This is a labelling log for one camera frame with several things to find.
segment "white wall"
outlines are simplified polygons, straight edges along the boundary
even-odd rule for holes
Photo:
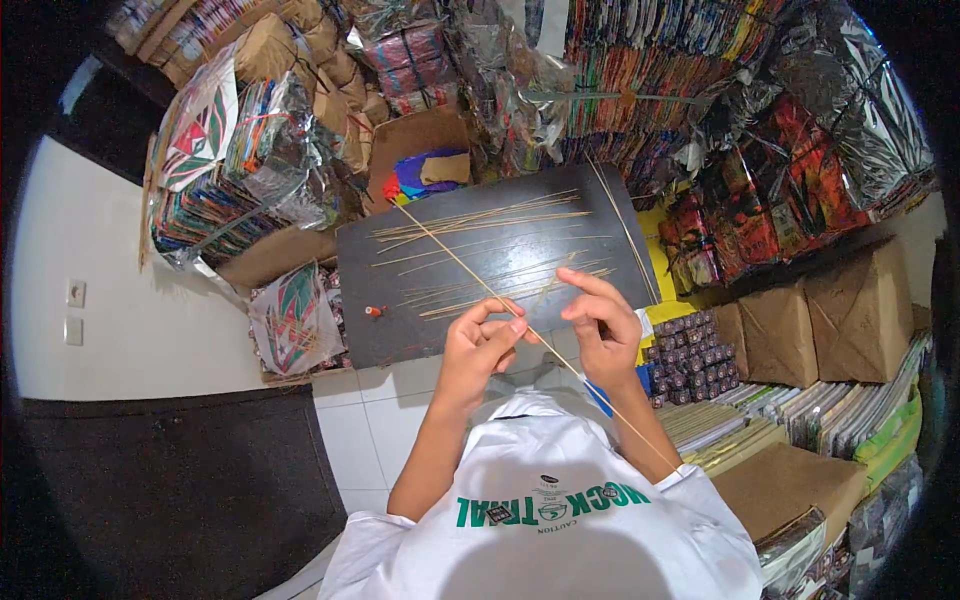
[[[930,306],[930,274],[933,271],[934,242],[947,229],[944,197],[930,194],[911,212],[893,217],[876,227],[873,234],[895,233],[903,245],[906,274],[910,281],[910,299]]]
[[[44,138],[13,255],[13,361],[24,397],[110,400],[263,387],[247,318],[197,276],[136,267],[139,186]],[[85,308],[66,306],[69,278]],[[63,319],[84,320],[84,345]]]

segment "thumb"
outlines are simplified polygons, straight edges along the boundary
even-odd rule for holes
[[[520,317],[512,319],[506,327],[500,327],[496,333],[477,349],[478,356],[485,364],[496,366],[496,361],[513,348],[527,331],[527,322]]]
[[[587,315],[580,315],[572,323],[573,333],[580,342],[581,353],[596,351],[603,346],[596,319],[591,319]]]

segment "white tile floor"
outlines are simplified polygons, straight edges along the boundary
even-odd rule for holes
[[[571,364],[580,352],[570,329],[553,331],[547,340]],[[518,384],[533,383],[545,352],[543,345],[520,342],[509,369]],[[347,513],[383,511],[390,489],[413,448],[440,374],[441,356],[421,358],[362,371],[321,375],[313,381],[326,456]],[[583,384],[572,373],[551,373],[556,382],[577,390]]]

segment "light switch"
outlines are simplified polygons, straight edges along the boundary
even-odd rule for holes
[[[67,317],[63,321],[63,341],[68,346],[84,344],[84,320],[80,317]]]
[[[66,305],[71,308],[83,308],[86,301],[86,281],[70,279],[66,283]]]

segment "person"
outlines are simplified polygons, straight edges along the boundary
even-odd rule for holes
[[[619,452],[596,422],[560,407],[558,390],[521,390],[468,432],[492,373],[510,367],[520,339],[539,341],[522,308],[483,300],[447,331],[387,514],[349,517],[321,600],[759,598],[750,536],[703,471],[683,464],[636,376],[639,318],[608,282],[557,277],[583,292],[561,316],[616,410]],[[504,303],[518,316],[488,321]]]

